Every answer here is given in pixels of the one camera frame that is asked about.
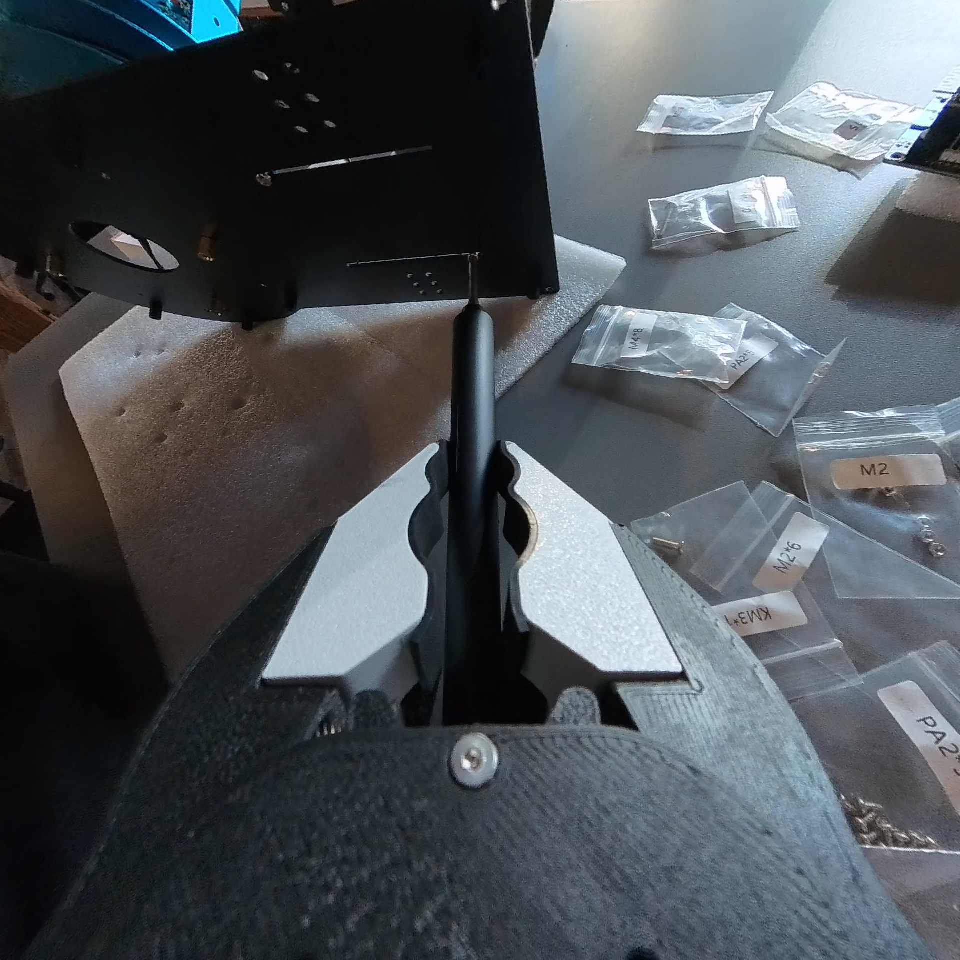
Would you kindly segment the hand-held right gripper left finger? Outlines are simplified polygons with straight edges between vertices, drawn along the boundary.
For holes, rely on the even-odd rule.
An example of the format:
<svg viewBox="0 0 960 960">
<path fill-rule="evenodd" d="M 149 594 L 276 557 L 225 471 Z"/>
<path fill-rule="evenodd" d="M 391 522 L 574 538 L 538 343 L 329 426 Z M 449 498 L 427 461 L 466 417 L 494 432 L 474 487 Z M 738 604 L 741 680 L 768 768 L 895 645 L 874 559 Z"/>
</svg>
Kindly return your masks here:
<svg viewBox="0 0 960 960">
<path fill-rule="evenodd" d="M 444 532 L 445 442 L 431 442 L 335 523 L 262 671 L 271 688 L 322 687 L 393 706 L 421 682 L 421 635 Z"/>
</svg>

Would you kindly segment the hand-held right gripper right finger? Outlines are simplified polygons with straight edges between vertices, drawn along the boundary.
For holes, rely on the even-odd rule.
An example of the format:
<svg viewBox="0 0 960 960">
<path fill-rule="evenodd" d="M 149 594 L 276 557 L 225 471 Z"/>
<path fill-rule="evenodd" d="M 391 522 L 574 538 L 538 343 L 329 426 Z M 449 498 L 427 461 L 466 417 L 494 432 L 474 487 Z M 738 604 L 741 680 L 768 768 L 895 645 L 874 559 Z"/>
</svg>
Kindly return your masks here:
<svg viewBox="0 0 960 960">
<path fill-rule="evenodd" d="M 508 502 L 526 522 L 510 610 L 527 653 L 522 675 L 545 698 L 571 688 L 673 681 L 683 666 L 615 526 L 521 447 L 501 449 Z"/>
</svg>

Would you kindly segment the black screwdriver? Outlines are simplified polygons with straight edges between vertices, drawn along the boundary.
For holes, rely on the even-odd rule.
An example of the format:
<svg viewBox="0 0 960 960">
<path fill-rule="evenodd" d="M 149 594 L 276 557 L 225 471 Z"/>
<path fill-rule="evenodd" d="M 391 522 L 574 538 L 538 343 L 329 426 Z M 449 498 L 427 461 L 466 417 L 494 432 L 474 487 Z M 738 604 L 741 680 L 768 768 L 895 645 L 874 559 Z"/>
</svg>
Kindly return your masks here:
<svg viewBox="0 0 960 960">
<path fill-rule="evenodd" d="M 453 326 L 442 701 L 447 726 L 484 719 L 500 633 L 495 324 L 480 302 L 480 260 L 467 260 L 468 300 Z"/>
</svg>

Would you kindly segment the blue hobby robot arm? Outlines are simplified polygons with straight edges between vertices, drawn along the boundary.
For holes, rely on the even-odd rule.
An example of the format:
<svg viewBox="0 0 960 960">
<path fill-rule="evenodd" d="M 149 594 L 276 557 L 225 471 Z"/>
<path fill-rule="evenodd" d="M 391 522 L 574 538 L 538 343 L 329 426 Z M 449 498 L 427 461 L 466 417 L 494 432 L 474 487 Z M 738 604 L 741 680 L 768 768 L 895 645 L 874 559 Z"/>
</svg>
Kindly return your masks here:
<svg viewBox="0 0 960 960">
<path fill-rule="evenodd" d="M 531 2 L 291 2 L 2 102 L 2 257 L 151 314 L 559 291 Z"/>
</svg>

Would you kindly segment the white foam sheet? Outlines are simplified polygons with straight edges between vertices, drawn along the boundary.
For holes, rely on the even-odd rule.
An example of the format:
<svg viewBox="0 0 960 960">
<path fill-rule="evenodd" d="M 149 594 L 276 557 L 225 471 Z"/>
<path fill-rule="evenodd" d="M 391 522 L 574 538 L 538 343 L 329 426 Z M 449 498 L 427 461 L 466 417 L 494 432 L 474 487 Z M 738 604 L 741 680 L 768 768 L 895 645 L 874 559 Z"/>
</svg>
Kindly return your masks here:
<svg viewBox="0 0 960 960">
<path fill-rule="evenodd" d="M 450 435 L 462 297 L 241 326 L 131 308 L 60 368 L 170 677 L 319 531 Z"/>
</svg>

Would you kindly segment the scattered clear screw bags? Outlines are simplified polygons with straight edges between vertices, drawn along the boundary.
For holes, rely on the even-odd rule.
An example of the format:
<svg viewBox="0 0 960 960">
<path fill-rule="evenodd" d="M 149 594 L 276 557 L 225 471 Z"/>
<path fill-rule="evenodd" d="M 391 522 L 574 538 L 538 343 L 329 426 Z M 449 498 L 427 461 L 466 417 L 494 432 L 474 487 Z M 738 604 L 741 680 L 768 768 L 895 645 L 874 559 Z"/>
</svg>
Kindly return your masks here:
<svg viewBox="0 0 960 960">
<path fill-rule="evenodd" d="M 784 153 L 869 169 L 922 111 L 818 82 L 766 118 Z M 781 176 L 650 198 L 654 251 L 713 252 L 795 232 Z M 823 354 L 729 303 L 713 317 L 598 306 L 573 363 L 697 378 L 774 438 L 792 423 L 806 498 L 722 486 L 634 521 L 751 644 L 793 702 L 868 848 L 958 865 L 958 396 L 795 418 Z"/>
</svg>

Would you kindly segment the white foam block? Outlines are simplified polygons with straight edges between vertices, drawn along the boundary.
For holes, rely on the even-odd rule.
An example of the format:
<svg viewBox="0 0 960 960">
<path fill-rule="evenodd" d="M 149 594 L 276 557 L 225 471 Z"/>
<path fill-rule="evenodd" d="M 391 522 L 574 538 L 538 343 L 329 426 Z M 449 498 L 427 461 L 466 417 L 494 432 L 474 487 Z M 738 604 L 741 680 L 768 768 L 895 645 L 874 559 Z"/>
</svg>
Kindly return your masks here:
<svg viewBox="0 0 960 960">
<path fill-rule="evenodd" d="M 827 272 L 841 297 L 955 305 L 959 184 L 939 174 L 902 178 Z"/>
</svg>

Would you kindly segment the black control circuit board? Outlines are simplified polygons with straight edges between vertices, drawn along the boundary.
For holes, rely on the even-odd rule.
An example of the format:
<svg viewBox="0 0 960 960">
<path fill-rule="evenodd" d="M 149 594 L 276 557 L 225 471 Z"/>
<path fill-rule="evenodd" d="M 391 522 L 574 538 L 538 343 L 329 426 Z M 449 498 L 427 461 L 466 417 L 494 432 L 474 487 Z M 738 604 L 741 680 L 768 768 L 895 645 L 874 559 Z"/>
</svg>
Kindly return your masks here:
<svg viewBox="0 0 960 960">
<path fill-rule="evenodd" d="M 883 157 L 884 164 L 959 178 L 959 89 L 936 90 L 918 120 Z"/>
</svg>

